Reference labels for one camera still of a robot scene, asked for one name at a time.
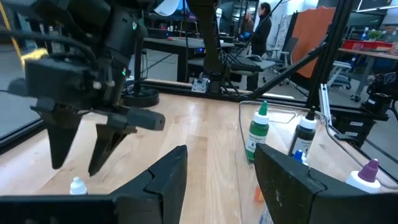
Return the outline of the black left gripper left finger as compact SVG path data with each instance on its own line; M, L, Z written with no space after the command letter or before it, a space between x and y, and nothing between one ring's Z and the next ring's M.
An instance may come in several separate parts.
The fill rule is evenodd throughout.
M177 146L114 190L118 224L179 224L187 186L187 164L187 146Z

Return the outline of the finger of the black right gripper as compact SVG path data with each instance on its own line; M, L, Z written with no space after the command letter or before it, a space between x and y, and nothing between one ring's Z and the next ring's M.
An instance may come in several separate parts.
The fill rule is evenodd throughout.
M78 131L82 115L70 111L41 111L50 143L52 168L63 166Z
M100 171L120 142L128 134L136 133L137 129L135 126L127 126L127 128L119 129L106 124L97 124L96 132L97 140L88 167L90 177Z

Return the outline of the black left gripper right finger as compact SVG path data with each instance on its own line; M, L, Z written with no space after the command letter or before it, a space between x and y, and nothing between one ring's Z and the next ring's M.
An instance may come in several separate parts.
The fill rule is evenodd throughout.
M398 193L369 194L267 144L254 165L274 224L398 224Z

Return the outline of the large blue food coloring bottle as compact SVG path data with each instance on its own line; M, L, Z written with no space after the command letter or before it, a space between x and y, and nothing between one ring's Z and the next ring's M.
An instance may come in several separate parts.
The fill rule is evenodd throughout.
M292 158L308 166L306 154L302 150L298 149L296 153L292 156Z

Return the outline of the small red food coloring bottle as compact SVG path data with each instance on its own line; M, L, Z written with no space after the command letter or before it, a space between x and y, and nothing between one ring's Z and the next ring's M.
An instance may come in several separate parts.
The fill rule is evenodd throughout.
M87 188L83 180L79 177L74 177L70 184L70 195L86 195Z

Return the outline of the large black food coloring bottle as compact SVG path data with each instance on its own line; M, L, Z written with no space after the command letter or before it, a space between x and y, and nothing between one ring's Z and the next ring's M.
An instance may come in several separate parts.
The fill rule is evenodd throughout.
M302 116L295 128L294 136L290 144L288 155L292 157L298 150L308 155L310 146L315 137L317 121L315 119L315 107L311 107L306 116Z

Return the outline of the large purple food coloring bottle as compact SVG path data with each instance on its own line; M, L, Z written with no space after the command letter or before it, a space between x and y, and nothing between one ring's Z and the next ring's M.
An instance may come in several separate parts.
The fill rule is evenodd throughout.
M379 161L371 159L361 170L352 171L345 183L370 194L378 194L381 188L376 179Z

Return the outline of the large green food coloring bottle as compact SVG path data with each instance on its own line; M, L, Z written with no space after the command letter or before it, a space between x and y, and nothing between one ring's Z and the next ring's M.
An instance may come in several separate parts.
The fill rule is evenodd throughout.
M250 164L254 163L256 144L264 144L269 131L270 116L267 114L268 104L263 101L258 111L254 113L249 126L249 134L245 143L246 158Z

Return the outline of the clear plastic bin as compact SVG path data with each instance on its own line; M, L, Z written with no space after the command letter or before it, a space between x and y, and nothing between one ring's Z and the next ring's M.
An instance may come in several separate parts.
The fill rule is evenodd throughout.
M260 102L243 101L239 104L239 119L236 139L236 174L239 189L241 223L259 224L265 203L259 200L254 165L249 163L245 152L249 126ZM266 143L284 154L288 153L296 126L308 112L306 108L268 104L270 116ZM307 156L307 164L324 174L345 181L354 170L360 170L369 159L360 154L346 141L335 138L336 131L326 124L320 112L315 115L317 128Z

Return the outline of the black desk lamp white shade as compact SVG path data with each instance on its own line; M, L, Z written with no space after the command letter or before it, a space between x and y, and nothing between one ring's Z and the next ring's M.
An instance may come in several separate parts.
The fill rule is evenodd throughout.
M179 0L153 0L148 11L154 11L159 16L167 17L172 15L178 6ZM133 23L133 28L137 31L135 36L134 55L131 57L134 79L131 76L127 79L125 91L122 94L121 101L126 106L135 106L146 108L155 106L159 102L159 92L155 89L141 87L141 82L146 78L142 76L142 52L144 50L144 37L147 36L147 30L144 25L143 12L138 14L139 20Z

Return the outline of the white office chair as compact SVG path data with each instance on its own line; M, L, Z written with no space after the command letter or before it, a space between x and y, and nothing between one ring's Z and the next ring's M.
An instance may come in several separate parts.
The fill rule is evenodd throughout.
M347 62L334 61L333 69L330 72L330 77L327 82L328 87L345 87L347 90L351 89L350 77L345 75L345 72L351 70L351 65Z

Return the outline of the orange panel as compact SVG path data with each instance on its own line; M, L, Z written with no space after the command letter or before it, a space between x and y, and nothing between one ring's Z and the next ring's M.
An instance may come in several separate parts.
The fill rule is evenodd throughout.
M319 7L298 13L292 37L297 43L292 54L292 62L296 63L309 51L319 46L326 36L329 24L333 20L335 7Z

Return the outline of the wooden work table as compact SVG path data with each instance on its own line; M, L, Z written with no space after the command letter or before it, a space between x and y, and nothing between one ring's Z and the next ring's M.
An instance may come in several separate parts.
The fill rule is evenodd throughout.
M398 61L398 56L397 55L391 55L391 54L385 54L381 52L372 52L372 51L363 51L363 50L352 50L352 49L344 49L344 48L339 48L338 49L340 52L346 53L346 54L353 54L353 55L365 55L369 58L368 63L366 65L366 68L364 70L364 74L362 77L359 79L360 83L356 89L355 94L351 96L351 100L355 102L359 102L361 100L361 93L366 85L366 82L368 80L368 76L370 76L372 72L373 65L376 61L377 58L386 58L386 59L391 59Z

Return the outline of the red plastic bin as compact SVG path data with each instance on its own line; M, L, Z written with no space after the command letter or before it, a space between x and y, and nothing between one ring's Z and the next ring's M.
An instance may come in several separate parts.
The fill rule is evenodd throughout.
M378 40L349 40L346 39L343 42L343 49L377 49L378 47L384 47L390 49L392 47L392 43L378 41Z

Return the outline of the person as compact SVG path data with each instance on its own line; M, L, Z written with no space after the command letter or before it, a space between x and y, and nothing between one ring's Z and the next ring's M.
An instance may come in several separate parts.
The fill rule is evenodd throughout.
M254 22L252 20L252 14L250 12L247 12L245 15L244 22L241 26L241 33L251 33L254 29Z
M252 54L262 57L267 50L267 39L272 27L271 5L263 2L259 5L259 24L256 27L251 39Z

